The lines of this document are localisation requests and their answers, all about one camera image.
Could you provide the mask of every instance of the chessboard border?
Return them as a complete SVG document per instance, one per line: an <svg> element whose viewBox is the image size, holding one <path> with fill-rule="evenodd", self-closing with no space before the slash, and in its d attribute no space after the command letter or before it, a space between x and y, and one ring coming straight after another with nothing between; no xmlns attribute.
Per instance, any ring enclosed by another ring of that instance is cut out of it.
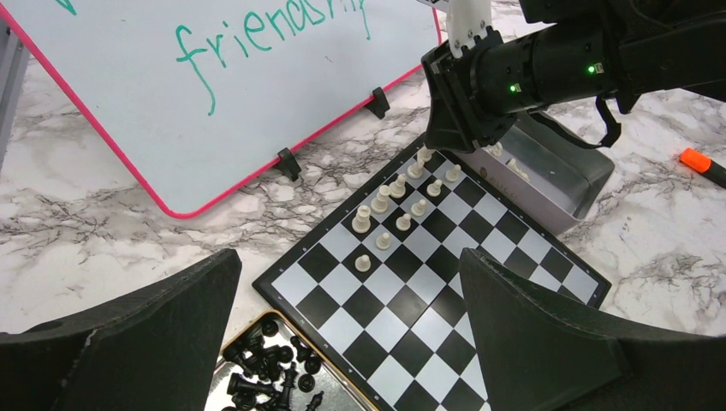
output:
<svg viewBox="0 0 726 411"><path fill-rule="evenodd" d="M270 268L265 270L256 280L253 281L253 288L262 296L274 309L280 311L288 320L295 324L310 341L317 344L317 349L322 351L325 356L339 369L341 372L348 372L345 375L355 387L362 392L375 407L380 411L395 411L392 405L387 404L383 399L367 383L366 379L348 366L348 361L343 358L342 354L336 352L331 346L327 345L323 338L313 326L300 314L300 312L285 300L279 292L275 290L272 283L280 277L292 264L312 248L321 238L330 230L338 225L352 211L355 211L357 205L368 198L372 192L372 188L380 187L395 173L403 164L412 158L415 153L423 146L424 135L420 135L409 146L401 150L393 159L391 159L375 176L371 177L360 188L358 188L347 200L343 201L328 217L325 217L315 228L307 233L300 241L294 244L280 259L273 263ZM529 225L532 229L540 233L557 251L562 255L571 259L580 268L585 270L591 276L599 280L596 291L598 297L594 301L590 301L587 305L593 308L600 308L605 296L610 292L612 283L603 277L598 271L593 269L577 254L565 247L555 236L545 230L539 223L534 221L525 212L523 212L514 203L509 201L498 190L496 190L489 182L484 180L479 173L475 172L455 154L451 152L439 151L444 157L454 164L459 164L461 170L477 182L484 190L494 195L503 205L505 205L517 217Z"/></svg>

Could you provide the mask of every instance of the chessboard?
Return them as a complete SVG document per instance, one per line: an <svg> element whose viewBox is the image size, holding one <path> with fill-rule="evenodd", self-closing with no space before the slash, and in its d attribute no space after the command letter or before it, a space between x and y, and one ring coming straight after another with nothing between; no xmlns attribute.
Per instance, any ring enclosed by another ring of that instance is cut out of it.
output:
<svg viewBox="0 0 726 411"><path fill-rule="evenodd" d="M422 147L418 138L404 149L253 286L378 409L488 410L457 272L461 250L478 249L591 307L610 283L456 155L435 151L419 178L399 177L412 164L416 176ZM393 192L404 178L403 196L383 199L388 206L376 212L379 188Z"/></svg>

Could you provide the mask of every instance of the black chess pieces pile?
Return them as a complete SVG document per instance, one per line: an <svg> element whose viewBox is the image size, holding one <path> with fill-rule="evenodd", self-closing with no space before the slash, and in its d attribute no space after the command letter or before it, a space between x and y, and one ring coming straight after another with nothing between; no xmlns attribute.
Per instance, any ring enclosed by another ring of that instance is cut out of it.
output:
<svg viewBox="0 0 726 411"><path fill-rule="evenodd" d="M298 388L300 391L308 393L315 388L313 375L320 371L323 364L299 337L290 338L296 354L289 346L265 347L265 337L274 337L279 331L280 328L276 321L264 320L256 333L234 342L222 352L225 360L235 363L242 369L242 374L233 373L231 375L227 386L227 394L232 396L232 403L235 406L225 407L223 411L253 409L257 411L292 411L290 408L292 391ZM303 362L307 374L297 378L298 364ZM280 383L281 390L278 390L275 384L280 382L280 378L283 378L283 381ZM317 410L322 402L323 391L320 391L312 397L305 411Z"/></svg>

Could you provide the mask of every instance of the orange highlighter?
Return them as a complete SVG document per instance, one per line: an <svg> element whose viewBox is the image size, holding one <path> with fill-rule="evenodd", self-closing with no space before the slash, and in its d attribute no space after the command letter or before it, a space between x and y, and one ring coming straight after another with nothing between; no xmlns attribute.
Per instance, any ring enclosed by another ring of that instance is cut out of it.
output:
<svg viewBox="0 0 726 411"><path fill-rule="evenodd" d="M681 154L681 162L722 188L726 188L726 169L700 152L687 148Z"/></svg>

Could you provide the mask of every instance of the robotic arm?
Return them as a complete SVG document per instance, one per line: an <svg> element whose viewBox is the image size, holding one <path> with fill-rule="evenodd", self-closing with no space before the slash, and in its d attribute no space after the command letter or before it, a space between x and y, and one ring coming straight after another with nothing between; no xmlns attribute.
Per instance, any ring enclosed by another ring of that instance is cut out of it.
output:
<svg viewBox="0 0 726 411"><path fill-rule="evenodd" d="M504 43L489 0L419 0L445 9L449 40L422 58L431 89L430 148L495 144L517 114L595 97L612 146L640 95L685 88L726 101L726 0L520 0L527 22L554 23ZM538 116L549 127L556 122Z"/></svg>

